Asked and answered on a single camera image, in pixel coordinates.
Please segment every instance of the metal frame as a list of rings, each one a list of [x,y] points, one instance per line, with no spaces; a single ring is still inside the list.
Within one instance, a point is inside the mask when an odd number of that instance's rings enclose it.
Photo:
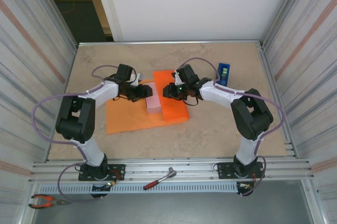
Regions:
[[[265,53],[261,48],[259,41],[169,41],[169,42],[115,42],[115,43],[80,43],[80,46],[89,45],[130,45],[130,44],[184,44],[184,43],[233,43],[233,42],[248,42],[255,43],[256,49],[259,52],[261,64],[265,71],[265,75],[270,86],[274,100],[282,105],[279,94],[276,89],[275,81],[272,77]],[[323,208],[317,193],[314,193],[313,184],[311,182],[314,176],[311,172],[310,164],[307,159],[298,159],[296,156],[296,146],[292,144],[292,133],[289,124],[283,126],[285,136],[284,144],[288,155],[281,157],[266,157],[267,170],[264,181],[273,180],[301,180],[305,191],[308,205],[312,213],[314,223],[322,223],[326,221]],[[30,202],[30,196],[34,193],[40,193],[41,190],[46,190],[47,187],[55,187],[57,178],[60,172],[68,165],[80,160],[51,160],[46,163],[36,163],[33,166],[32,176],[27,185],[27,194],[23,202]],[[244,179],[220,180],[217,176],[217,171],[213,169],[214,164],[218,162],[231,162],[232,158],[183,158],[183,159],[116,159],[109,160],[109,163],[123,163],[127,165],[125,180],[120,181],[117,185],[120,190],[126,187],[137,187],[140,184],[146,184],[155,179],[162,177],[167,173],[168,168],[173,166],[177,171],[177,176],[163,181],[164,186],[174,186],[181,184],[188,185],[205,185],[211,186],[214,184],[226,184],[236,181],[245,181]],[[92,187],[93,184],[102,184],[101,181],[95,182],[79,182],[78,172],[74,167],[68,169],[62,176],[62,186],[67,188],[67,194],[79,194],[76,192],[77,187]],[[212,189],[204,189],[203,191],[211,192]],[[34,217],[34,209],[23,207],[20,223],[31,223]]]

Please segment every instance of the white panel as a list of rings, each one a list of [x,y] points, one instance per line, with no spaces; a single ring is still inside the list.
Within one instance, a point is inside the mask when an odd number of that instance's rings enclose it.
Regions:
[[[261,39],[283,0],[102,2],[115,40],[164,41]]]

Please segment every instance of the pink block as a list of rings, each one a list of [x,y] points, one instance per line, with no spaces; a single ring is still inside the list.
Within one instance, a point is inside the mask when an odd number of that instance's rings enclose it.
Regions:
[[[155,83],[151,82],[145,84],[150,86],[152,89],[152,96],[149,96],[148,98],[145,99],[147,113],[148,114],[161,113],[162,106],[160,105],[160,100]]]

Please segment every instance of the corrugated metal wall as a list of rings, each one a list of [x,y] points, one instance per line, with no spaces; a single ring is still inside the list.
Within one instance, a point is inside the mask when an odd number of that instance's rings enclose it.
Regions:
[[[48,144],[34,132],[37,101],[63,93],[76,53],[49,0],[0,0],[0,223],[12,223],[22,203],[33,162],[44,161]],[[51,135],[59,101],[37,112]]]
[[[293,0],[266,54],[301,158],[337,223],[337,0]]]

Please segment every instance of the orange mat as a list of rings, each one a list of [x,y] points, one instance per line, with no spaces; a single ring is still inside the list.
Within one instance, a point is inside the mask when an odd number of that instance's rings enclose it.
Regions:
[[[156,82],[156,88],[158,90],[158,94],[160,97],[163,113],[157,113],[157,114],[151,114],[151,115],[148,114],[146,110],[145,100],[140,100],[134,103],[126,99],[119,99],[116,101],[113,101],[113,100],[107,101],[106,102],[106,133],[112,134],[112,133],[120,133],[120,132],[126,132],[126,131],[134,131],[134,130],[140,130],[140,129],[154,128],[157,126],[173,125],[173,124],[183,123],[187,121],[190,118],[190,116],[189,116],[187,107],[183,102],[175,101],[175,104],[178,105],[178,108],[176,108],[175,105],[166,103],[166,99],[162,97],[161,90],[164,88],[164,86],[172,82],[172,76],[169,79],[169,81],[167,80],[168,80],[168,77],[164,77],[164,78],[159,77],[159,79],[157,78],[157,81],[160,81],[160,84],[157,84]],[[147,83],[147,82],[153,82],[153,80],[143,81],[142,83]],[[175,110],[178,110],[179,112],[178,114],[175,115],[173,111],[167,112],[167,109],[175,109]]]

